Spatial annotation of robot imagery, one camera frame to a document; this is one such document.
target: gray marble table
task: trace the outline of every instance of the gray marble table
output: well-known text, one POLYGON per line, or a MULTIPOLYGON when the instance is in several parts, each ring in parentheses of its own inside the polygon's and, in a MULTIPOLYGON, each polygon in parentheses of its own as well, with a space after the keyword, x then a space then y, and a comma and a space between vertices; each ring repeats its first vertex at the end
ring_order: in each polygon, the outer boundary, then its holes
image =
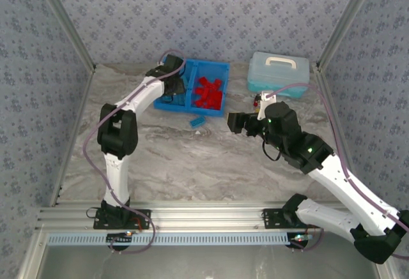
MULTIPOLYGON (((115 103, 142 81, 153 64, 98 65, 60 200, 101 200, 105 185, 82 155, 82 143, 98 123, 101 106, 115 103)), ((271 162, 261 139, 235 135, 226 124, 227 112, 251 112, 254 93, 247 90, 247 64, 232 64, 225 117, 208 117, 193 130, 195 116, 156 110, 150 106, 139 118, 139 143, 129 167, 132 200, 262 200, 285 201, 294 193, 312 199, 336 200, 320 184, 284 160, 271 162)), ((311 83, 315 83, 311 74, 311 83)), ((303 130, 315 133, 334 147, 323 105, 312 91, 301 99, 278 97, 297 112, 303 130)), ((267 146, 275 156, 277 151, 267 146)), ((94 137, 88 152, 105 168, 94 137)))

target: plastic storage box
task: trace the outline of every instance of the plastic storage box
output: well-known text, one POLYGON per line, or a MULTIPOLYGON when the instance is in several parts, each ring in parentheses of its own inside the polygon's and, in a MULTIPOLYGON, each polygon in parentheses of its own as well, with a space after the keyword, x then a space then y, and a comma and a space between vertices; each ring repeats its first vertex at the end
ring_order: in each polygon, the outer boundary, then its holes
POLYGON ((156 109, 187 112, 206 116, 223 116, 224 105, 226 102, 226 94, 228 88, 230 65, 228 63, 218 63, 211 61, 202 61, 195 59, 187 59, 186 69, 181 76, 185 83, 186 94, 163 96, 153 102, 156 109), (206 77, 210 82, 215 79, 220 79, 222 85, 222 105, 220 110, 199 108, 194 103, 200 98, 200 95, 193 94, 195 88, 200 86, 199 78, 206 77))
MULTIPOLYGON (((255 52, 250 60, 248 88, 252 92, 276 91, 292 83, 309 83, 309 61, 303 57, 255 52)), ((279 95, 300 98, 306 87, 292 87, 279 95)))

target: blue tray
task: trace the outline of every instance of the blue tray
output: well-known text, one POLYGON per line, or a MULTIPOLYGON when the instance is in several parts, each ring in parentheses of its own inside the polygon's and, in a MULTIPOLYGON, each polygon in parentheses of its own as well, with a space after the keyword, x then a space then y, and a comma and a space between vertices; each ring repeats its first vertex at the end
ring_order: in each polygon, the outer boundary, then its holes
POLYGON ((186 112, 206 116, 223 116, 228 88, 229 70, 229 63, 187 59, 185 72, 181 76, 185 84, 186 94, 174 95, 173 97, 163 96, 156 99, 153 102, 153 106, 160 110, 186 112), (192 94, 192 91, 201 86, 198 82, 201 77, 206 77, 210 82, 214 82, 215 79, 220 79, 222 81, 220 90, 223 92, 223 97, 220 110, 196 107, 194 102, 198 100, 200 96, 192 94))

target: red toy piece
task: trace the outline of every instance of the red toy piece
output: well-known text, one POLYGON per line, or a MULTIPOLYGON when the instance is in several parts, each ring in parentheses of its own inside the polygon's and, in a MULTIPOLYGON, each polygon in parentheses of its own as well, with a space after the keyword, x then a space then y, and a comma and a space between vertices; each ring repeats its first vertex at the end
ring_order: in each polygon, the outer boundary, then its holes
POLYGON ((206 77, 201 77, 198 81, 203 87, 197 87, 194 90, 195 94, 201 95, 200 99, 194 102, 195 105, 199 108, 220 110, 223 92, 219 91, 219 89, 223 81, 215 79, 215 82, 211 83, 206 77))

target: patterned wallpaper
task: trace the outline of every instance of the patterned wallpaper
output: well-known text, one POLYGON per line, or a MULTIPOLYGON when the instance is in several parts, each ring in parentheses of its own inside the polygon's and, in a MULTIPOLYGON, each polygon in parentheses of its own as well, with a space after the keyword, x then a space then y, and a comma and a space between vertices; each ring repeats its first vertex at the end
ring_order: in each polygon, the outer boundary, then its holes
POLYGON ((409 0, 367 0, 325 73, 356 173, 409 209, 409 0))
POLYGON ((95 63, 168 48, 248 61, 255 51, 317 60, 348 0, 62 0, 95 63))
POLYGON ((0 278, 50 201, 87 71, 45 0, 0 0, 0 278))

